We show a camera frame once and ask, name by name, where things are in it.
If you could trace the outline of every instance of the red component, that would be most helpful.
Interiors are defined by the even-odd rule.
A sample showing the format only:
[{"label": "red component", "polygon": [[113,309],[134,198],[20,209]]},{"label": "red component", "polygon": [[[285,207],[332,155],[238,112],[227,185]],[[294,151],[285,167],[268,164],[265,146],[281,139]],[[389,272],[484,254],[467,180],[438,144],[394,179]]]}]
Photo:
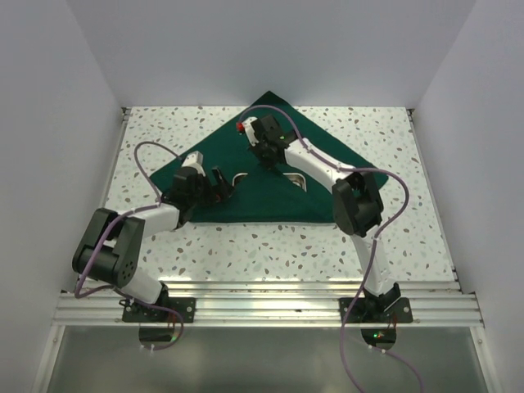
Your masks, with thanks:
[{"label": "red component", "polygon": [[238,133],[246,133],[246,129],[244,128],[244,124],[237,123],[237,131],[238,131]]}]

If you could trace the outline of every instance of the dark green towel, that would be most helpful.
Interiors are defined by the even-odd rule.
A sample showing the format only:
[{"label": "dark green towel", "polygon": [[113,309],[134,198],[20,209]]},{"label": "dark green towel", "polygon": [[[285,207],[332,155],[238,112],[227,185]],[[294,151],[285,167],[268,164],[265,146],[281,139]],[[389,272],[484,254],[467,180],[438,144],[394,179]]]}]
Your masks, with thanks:
[{"label": "dark green towel", "polygon": [[[267,92],[253,105],[262,104],[277,106],[288,113],[305,138],[335,159],[357,167],[372,166],[347,145],[318,127],[273,93]],[[248,117],[262,117],[268,113],[272,113],[285,130],[291,130],[286,119],[276,111],[254,110],[248,114]],[[255,156],[247,150],[249,146],[247,137],[237,133],[235,125],[239,115],[182,154],[182,158],[185,158],[185,155],[191,151],[201,152],[204,155],[206,172],[211,175],[211,168],[218,166],[229,182],[236,174],[248,173],[235,188],[231,199],[205,209],[195,209],[191,221],[194,223],[332,223],[330,192],[296,168],[287,165],[278,165],[277,170],[262,168]],[[173,174],[180,167],[181,162],[171,161],[151,176],[153,183],[162,192],[167,191],[171,186]],[[282,173],[302,173],[306,179],[307,192],[291,183]],[[375,177],[379,187],[386,183],[387,176],[375,174]]]}]

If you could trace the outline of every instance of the small metal bowl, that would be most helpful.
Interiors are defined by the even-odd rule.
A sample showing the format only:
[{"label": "small metal bowl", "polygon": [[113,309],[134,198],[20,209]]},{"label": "small metal bowl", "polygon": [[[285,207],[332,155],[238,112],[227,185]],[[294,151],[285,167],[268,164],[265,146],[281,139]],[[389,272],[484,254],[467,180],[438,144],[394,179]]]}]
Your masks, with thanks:
[{"label": "small metal bowl", "polygon": [[[247,173],[241,173],[241,174],[235,174],[233,177],[233,186],[237,186],[237,184],[240,183],[240,181],[245,178],[248,174]],[[306,190],[305,187],[305,177],[302,174],[283,174],[286,176],[290,182],[295,184],[296,186],[302,188],[304,191]]]}]

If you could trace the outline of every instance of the terrazzo surface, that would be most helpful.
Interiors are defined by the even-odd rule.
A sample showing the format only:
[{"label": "terrazzo surface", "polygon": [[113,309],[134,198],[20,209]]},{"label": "terrazzo surface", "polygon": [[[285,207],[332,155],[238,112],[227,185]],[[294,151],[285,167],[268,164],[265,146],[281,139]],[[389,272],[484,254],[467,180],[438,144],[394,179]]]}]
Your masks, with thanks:
[{"label": "terrazzo surface", "polygon": [[[154,193],[133,161],[133,149],[152,140],[183,152],[234,117],[242,107],[134,107],[120,147],[106,207],[150,205]],[[453,281],[449,256],[431,203],[409,119],[396,107],[298,107],[301,113],[376,167],[399,174],[409,186],[406,212],[382,235],[391,272],[400,281]],[[145,146],[148,173],[172,160]],[[404,194],[390,179],[381,189],[393,215]],[[193,281],[341,281],[362,278],[350,239],[331,225],[191,224],[144,239],[140,266],[159,279]]]}]

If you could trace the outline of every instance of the white enclosure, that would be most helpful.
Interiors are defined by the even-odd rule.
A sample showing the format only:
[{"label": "white enclosure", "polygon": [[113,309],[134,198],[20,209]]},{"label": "white enclosure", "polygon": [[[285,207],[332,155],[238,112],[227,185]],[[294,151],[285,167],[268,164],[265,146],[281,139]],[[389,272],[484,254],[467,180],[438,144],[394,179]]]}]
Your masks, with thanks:
[{"label": "white enclosure", "polygon": [[462,289],[506,391],[524,391],[524,3],[67,1],[0,4],[2,391],[34,382],[121,107],[245,106],[267,90],[415,109]]}]

